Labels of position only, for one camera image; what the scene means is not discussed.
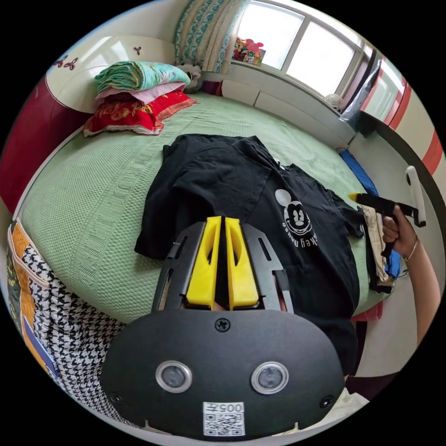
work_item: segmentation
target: qr code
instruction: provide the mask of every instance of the qr code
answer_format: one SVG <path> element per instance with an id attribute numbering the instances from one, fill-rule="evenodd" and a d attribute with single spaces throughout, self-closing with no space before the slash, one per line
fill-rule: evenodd
<path id="1" fill-rule="evenodd" d="M 243 403 L 204 403 L 203 430 L 212 437 L 245 435 Z"/>

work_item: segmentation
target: window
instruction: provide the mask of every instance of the window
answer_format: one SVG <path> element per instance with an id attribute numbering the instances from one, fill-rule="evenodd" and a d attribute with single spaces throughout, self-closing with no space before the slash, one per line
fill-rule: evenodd
<path id="1" fill-rule="evenodd" d="M 280 70 L 303 19 L 294 11 L 253 1 L 246 8 L 238 36 L 262 42 L 266 50 L 262 63 Z"/>
<path id="2" fill-rule="evenodd" d="M 262 67 L 319 96 L 342 96 L 364 56 L 364 42 L 353 30 L 292 0 L 251 0 L 238 36 L 263 43 Z"/>

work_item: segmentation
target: curtain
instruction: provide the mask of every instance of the curtain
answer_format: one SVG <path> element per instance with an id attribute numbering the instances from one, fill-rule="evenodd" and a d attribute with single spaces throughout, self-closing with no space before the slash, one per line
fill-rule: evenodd
<path id="1" fill-rule="evenodd" d="M 192 0 L 177 29 L 177 64 L 191 59 L 203 71 L 226 74 L 249 0 Z"/>

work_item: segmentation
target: pillow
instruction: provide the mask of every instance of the pillow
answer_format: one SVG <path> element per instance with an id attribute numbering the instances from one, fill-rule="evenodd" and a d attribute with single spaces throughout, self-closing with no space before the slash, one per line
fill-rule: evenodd
<path id="1" fill-rule="evenodd" d="M 106 100 L 121 100 L 122 97 L 124 97 L 126 101 L 133 101 L 134 99 L 137 99 L 138 101 L 146 105 L 154 101 L 156 98 L 159 98 L 163 94 L 176 91 L 182 92 L 185 86 L 186 84 L 184 82 L 169 82 L 167 84 L 160 84 L 156 87 L 149 88 L 148 90 L 139 91 L 118 90 L 117 88 L 109 87 L 96 96 L 94 105 L 96 107 L 99 107 Z"/>
<path id="2" fill-rule="evenodd" d="M 139 101 L 106 102 L 84 125 L 84 136 L 103 131 L 131 130 L 141 135 L 159 135 L 163 121 L 197 101 L 183 92 L 164 94 L 147 105 Z"/>
<path id="3" fill-rule="evenodd" d="M 106 88 L 118 90 L 148 90 L 160 84 L 183 82 L 189 85 L 188 75 L 178 67 L 159 62 L 116 62 L 95 76 L 98 93 Z"/>

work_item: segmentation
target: black t-shirt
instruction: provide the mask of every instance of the black t-shirt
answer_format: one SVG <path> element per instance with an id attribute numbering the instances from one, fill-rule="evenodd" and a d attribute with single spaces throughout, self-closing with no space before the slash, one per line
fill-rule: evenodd
<path id="1" fill-rule="evenodd" d="M 164 260 L 182 230 L 209 216 L 254 226 L 287 272 L 295 313 L 324 331 L 351 373 L 360 288 L 348 236 L 363 236 L 363 213 L 296 165 L 281 168 L 257 137 L 181 135 L 163 156 L 135 251 Z"/>

